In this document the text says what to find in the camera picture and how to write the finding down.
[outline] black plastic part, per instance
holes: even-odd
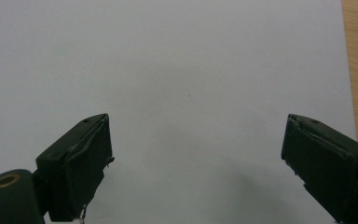
[[[315,119],[289,115],[282,159],[338,223],[358,223],[358,143]]]
[[[50,187],[51,195],[39,200],[50,200],[47,204],[51,220],[72,221],[80,217],[103,180],[103,168],[112,160],[107,114],[80,121],[39,155],[35,179]]]
[[[0,175],[0,223],[45,223],[29,171],[12,170]]]

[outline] circular hole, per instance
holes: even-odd
[[[0,188],[5,188],[16,183],[20,179],[18,174],[4,175],[0,177]]]

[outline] black object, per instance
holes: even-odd
[[[0,175],[0,223],[40,224],[80,218],[112,162],[107,114],[80,121],[36,158],[37,170]]]
[[[289,115],[282,159],[338,223],[358,223],[358,143],[315,119]]]

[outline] white paper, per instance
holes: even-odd
[[[338,0],[0,2],[0,173],[108,113],[88,224],[333,223],[281,149],[355,136],[346,55]]]

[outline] white table surface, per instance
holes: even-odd
[[[289,113],[355,136],[346,55],[339,0],[1,1],[0,173],[106,112],[88,224],[333,223],[280,156]]]

